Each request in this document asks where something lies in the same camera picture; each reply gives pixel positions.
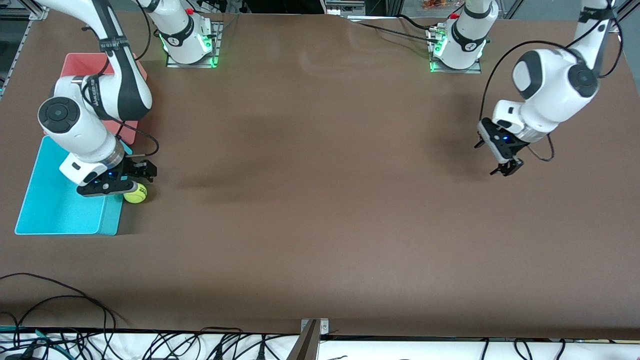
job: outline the black circular joint cap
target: black circular joint cap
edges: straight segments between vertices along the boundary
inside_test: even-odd
[[[56,134],[66,133],[80,119],[80,107],[68,97],[52,97],[38,111],[38,120],[47,130]]]
[[[598,78],[585,64],[575,64],[569,68],[569,83],[582,97],[591,97],[598,90]]]

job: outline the tennis ball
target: tennis ball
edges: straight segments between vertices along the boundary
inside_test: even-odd
[[[138,188],[134,192],[124,194],[124,199],[131,204],[138,204],[143,202],[147,198],[147,188],[144,185],[138,184]]]

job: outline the brown tabletop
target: brown tabletop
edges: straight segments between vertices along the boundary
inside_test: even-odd
[[[141,15],[119,16],[140,52]],[[140,124],[161,142],[150,200],[124,205],[115,237],[16,236],[36,111],[65,55],[97,50],[81,26],[56,12],[35,22],[0,101],[0,274],[81,288],[121,327],[296,332],[323,317],[339,334],[640,336],[640,105],[627,63],[554,132],[555,161],[524,152],[517,174],[490,177],[489,150],[472,148],[497,59],[524,40],[567,43],[574,23],[498,21],[481,75],[430,73],[423,43],[328,15],[241,15],[217,69],[167,69],[154,39]],[[521,53],[495,76],[485,115],[519,99]],[[8,279],[0,308],[60,293]],[[59,300],[25,324],[101,318]]]

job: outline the turquoise plastic container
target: turquoise plastic container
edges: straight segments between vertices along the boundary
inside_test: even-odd
[[[58,169],[68,152],[45,136],[22,202],[16,235],[113,236],[122,194],[83,197]]]

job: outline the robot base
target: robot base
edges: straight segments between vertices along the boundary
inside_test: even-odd
[[[218,67],[218,58],[220,57],[220,45],[222,44],[222,30],[224,28],[224,23],[220,21],[212,21],[207,23],[211,27],[211,36],[208,40],[205,40],[205,45],[211,46],[212,51],[209,54],[206,54],[202,59],[200,59],[200,61],[196,61],[190,64],[179,63],[175,61],[171,56],[167,55],[167,67],[184,67],[189,69],[210,69]]]
[[[476,60],[476,62],[467,69],[453,69],[445,65],[442,60],[434,55],[436,48],[442,45],[442,37],[446,36],[447,30],[444,26],[444,23],[439,23],[438,26],[432,26],[429,30],[425,30],[427,38],[434,38],[438,40],[438,42],[429,43],[429,66],[431,67],[431,72],[448,72],[451,74],[480,74],[480,60]]]

